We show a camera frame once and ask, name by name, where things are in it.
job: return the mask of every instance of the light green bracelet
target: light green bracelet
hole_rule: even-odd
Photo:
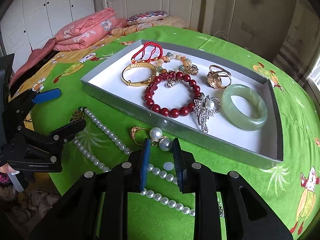
[[[231,100],[231,96],[240,96],[250,101],[255,107],[257,107],[258,113],[261,117],[259,119],[254,119],[243,114],[238,108],[236,108],[235,104]],[[259,96],[256,91],[245,85],[233,84],[227,87],[222,95],[221,107],[234,125],[247,131],[260,129],[266,123],[268,118],[268,110],[261,96]]]

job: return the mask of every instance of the metal rivet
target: metal rivet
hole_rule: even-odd
[[[200,163],[193,163],[191,166],[192,166],[192,168],[194,168],[194,169],[199,169],[199,168],[201,168],[201,164],[200,164]]]
[[[124,168],[124,169],[128,169],[128,168],[130,168],[131,167],[131,163],[129,163],[129,162],[125,162],[125,163],[122,163],[122,168]]]
[[[93,175],[94,175],[93,171],[86,171],[85,174],[84,174],[84,176],[85,176],[86,178],[92,178]]]
[[[57,157],[56,156],[51,156],[50,161],[52,163],[55,163],[57,161]]]
[[[235,179],[239,177],[239,173],[236,171],[230,171],[229,175]]]

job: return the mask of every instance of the green bedsheet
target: green bedsheet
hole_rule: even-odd
[[[200,49],[234,61],[253,71],[252,66],[256,65],[256,70],[278,83],[274,87],[274,92],[283,128],[284,162],[282,164],[269,170],[261,170],[228,159],[184,140],[180,140],[180,144],[183,150],[194,154],[196,161],[207,165],[213,171],[224,174],[230,170],[238,171],[289,229],[295,226],[296,219],[298,219],[293,237],[297,239],[301,236],[320,206],[320,199],[316,198],[317,193],[320,192],[320,186],[317,185],[319,179],[314,174],[320,171],[317,140],[317,137],[320,137],[320,123],[315,106],[306,92],[283,71],[241,47],[209,35],[174,27],[156,26],[130,34],[97,50],[97,57],[116,53],[127,45],[126,41],[140,39],[157,40]],[[72,65],[57,63],[44,82],[43,91],[60,88],[62,95],[58,99],[36,105],[33,108],[32,120],[35,131],[48,134],[50,131],[67,124],[73,111],[79,106],[87,106],[97,118],[115,132],[127,147],[137,150],[139,146],[134,144],[130,138],[130,128],[132,126],[150,127],[90,97],[82,90],[81,77],[100,63],[101,61],[89,60],[84,63],[84,67],[75,73],[62,77],[57,83],[53,83],[56,77],[63,74]],[[93,122],[87,120],[87,127],[81,134],[84,135],[82,143],[110,168],[127,159],[127,156]],[[159,147],[152,148],[151,163],[163,170],[163,164],[168,161],[173,161],[170,153],[161,151]],[[62,166],[61,173],[51,174],[53,182],[62,194],[84,172],[88,170],[101,172],[98,167],[82,155],[72,142],[67,143],[64,147]],[[195,207],[195,197],[192,194],[182,195],[177,185],[151,173],[148,174],[146,188],[169,199],[174,199],[177,203],[181,202],[190,208]],[[299,211],[301,212],[297,218],[298,206],[300,206]],[[193,239],[193,217],[183,215],[175,209],[170,209],[140,194],[132,193],[129,195],[128,220],[128,234],[131,240]],[[225,239],[223,218],[221,218],[221,224]]]

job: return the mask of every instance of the tray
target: tray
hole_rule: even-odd
[[[223,90],[213,89],[206,81],[210,65],[218,65],[232,74],[232,84],[244,84],[254,89],[265,101],[268,109],[266,124],[256,131],[244,131],[229,122],[223,110],[207,121],[208,134],[201,131],[194,113],[178,118],[164,117],[145,107],[143,94],[146,87],[127,86],[121,79],[122,70],[131,62],[134,53],[142,48],[147,40],[139,40],[114,54],[82,79],[84,90],[91,96],[107,103],[154,127],[172,133],[177,137],[217,152],[223,156],[246,163],[258,168],[269,169],[283,162],[283,136],[278,105],[271,82],[234,62],[206,53],[170,43],[158,42],[164,55],[167,52],[183,55],[192,60],[199,73],[192,76],[201,87],[201,92],[221,100]],[[144,58],[150,56],[153,46],[146,48]],[[164,63],[167,70],[175,70],[181,64],[179,60],[172,59]],[[131,82],[141,81],[150,76],[151,71],[145,68],[135,68],[127,71],[126,78]],[[181,82],[173,88],[161,82],[153,96],[154,101],[161,107],[168,109],[186,106],[191,102],[193,92],[187,83]],[[244,98],[232,98],[235,105],[248,116],[252,116],[250,104]]]

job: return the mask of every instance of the pillow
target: pillow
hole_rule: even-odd
[[[154,22],[164,19],[168,16],[168,13],[164,11],[145,12],[136,14],[127,19],[127,24],[136,25],[140,23]]]
[[[12,84],[27,70],[32,68],[34,65],[40,62],[45,56],[47,56],[53,49],[53,46],[56,44],[57,39],[51,38],[47,41],[42,49],[35,49],[31,52],[27,62],[20,67],[17,72],[13,75],[12,79],[10,80],[9,86]]]

